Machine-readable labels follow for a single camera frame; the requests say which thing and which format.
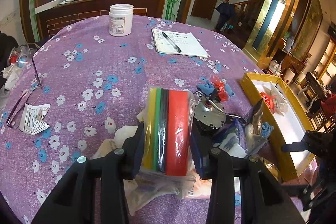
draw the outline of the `black pen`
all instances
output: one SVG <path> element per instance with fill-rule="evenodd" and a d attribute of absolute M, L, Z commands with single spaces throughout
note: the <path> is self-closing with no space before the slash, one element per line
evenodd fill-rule
<path fill-rule="evenodd" d="M 164 32 L 162 32 L 162 35 L 165 39 L 168 40 L 168 42 L 174 47 L 174 49 L 177 50 L 177 52 L 182 52 L 181 49 L 169 38 L 169 36 L 167 36 Z"/>

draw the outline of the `notebook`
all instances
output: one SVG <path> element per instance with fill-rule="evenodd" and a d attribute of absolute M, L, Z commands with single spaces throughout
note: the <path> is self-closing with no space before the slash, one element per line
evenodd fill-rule
<path fill-rule="evenodd" d="M 179 33 L 152 29 L 156 50 L 165 54 L 182 54 L 188 56 L 208 57 L 207 52 L 190 33 Z M 164 32 L 182 52 L 177 52 L 171 43 L 162 35 Z"/>

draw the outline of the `paper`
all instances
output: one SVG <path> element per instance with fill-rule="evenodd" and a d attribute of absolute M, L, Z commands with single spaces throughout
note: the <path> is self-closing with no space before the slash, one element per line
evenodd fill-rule
<path fill-rule="evenodd" d="M 24 133 L 35 135 L 50 127 L 50 125 L 43 121 L 49 108 L 50 104 L 39 106 L 25 104 L 20 121 L 20 130 Z"/>
<path fill-rule="evenodd" d="M 182 54 L 188 56 L 208 57 L 207 52 L 190 33 L 169 32 L 157 29 L 152 29 L 156 50 L 166 54 Z M 169 38 L 181 49 L 182 52 L 177 52 L 172 44 L 163 37 L 164 32 Z"/>

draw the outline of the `white plastic jar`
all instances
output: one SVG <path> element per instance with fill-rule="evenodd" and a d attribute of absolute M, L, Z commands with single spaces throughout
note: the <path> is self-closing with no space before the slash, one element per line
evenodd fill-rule
<path fill-rule="evenodd" d="M 109 33 L 115 37 L 123 37 L 132 31 L 134 6 L 115 4 L 110 7 Z"/>

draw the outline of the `tablecloth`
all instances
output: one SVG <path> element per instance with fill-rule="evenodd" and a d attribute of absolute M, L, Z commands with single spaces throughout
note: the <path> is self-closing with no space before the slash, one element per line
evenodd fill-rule
<path fill-rule="evenodd" d="M 11 92 L 0 124 L 0 191 L 23 223 L 31 222 L 48 193 L 80 155 L 91 157 L 103 140 L 113 138 L 115 130 L 137 125 L 136 115 L 145 108 L 149 85 L 195 92 L 197 84 L 215 75 L 236 94 L 223 103 L 226 111 L 244 115 L 251 107 L 239 79 L 246 72 L 261 71 L 222 35 L 142 16 L 134 16 L 132 33 L 125 37 L 109 35 L 108 25 L 108 16 L 69 25 L 34 55 L 43 84 L 35 105 L 51 104 L 44 118 L 49 129 L 32 136 L 4 125 L 22 92 L 36 85 L 30 62 Z M 156 52 L 153 27 L 191 32 L 208 58 Z M 165 195 L 130 220 L 205 223 L 208 205 L 208 200 L 177 200 Z"/>

